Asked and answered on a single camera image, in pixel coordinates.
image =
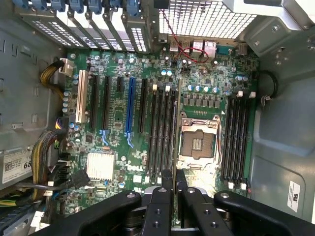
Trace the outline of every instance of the blue plastic tab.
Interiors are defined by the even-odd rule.
[[[13,3],[21,8],[27,9],[29,7],[29,0],[12,0]]]
[[[139,1],[138,0],[127,0],[126,9],[127,9],[127,12],[130,16],[139,15]]]
[[[64,0],[50,0],[51,7],[59,12],[65,11],[65,1]]]
[[[101,0],[89,0],[89,9],[96,15],[102,13],[102,2]]]
[[[83,0],[70,0],[69,3],[73,10],[75,10],[79,14],[83,13],[84,11]]]
[[[122,1],[121,0],[110,0],[110,6],[122,8]]]
[[[31,0],[31,2],[37,10],[41,10],[41,11],[47,10],[46,0]]]

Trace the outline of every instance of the white sticker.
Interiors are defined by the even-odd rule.
[[[141,183],[141,181],[142,181],[142,176],[136,176],[136,175],[133,176],[134,183]]]
[[[31,153],[32,151],[27,149],[4,153],[2,183],[32,172]]]
[[[289,186],[289,195],[287,198],[287,206],[297,212],[297,208],[299,206],[299,195],[300,195],[300,186],[293,182],[290,181],[290,186]]]

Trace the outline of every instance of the black wire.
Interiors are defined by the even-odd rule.
[[[278,83],[278,80],[276,78],[276,76],[270,72],[269,70],[261,70],[258,72],[258,76],[261,75],[261,74],[265,74],[265,75],[268,75],[271,79],[272,79],[272,82],[274,84],[274,90],[272,92],[272,94],[269,96],[270,98],[275,98],[277,93],[278,93],[278,88],[279,88],[279,83]]]

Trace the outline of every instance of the chipset heatsink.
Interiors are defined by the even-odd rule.
[[[219,116],[210,119],[182,119],[178,169],[204,170],[215,163],[218,155]]]
[[[111,180],[114,173],[115,156],[107,153],[89,153],[87,174],[90,179]]]

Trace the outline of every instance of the cpu socket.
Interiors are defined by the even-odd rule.
[[[203,170],[215,161],[219,116],[210,119],[182,119],[178,169]]]

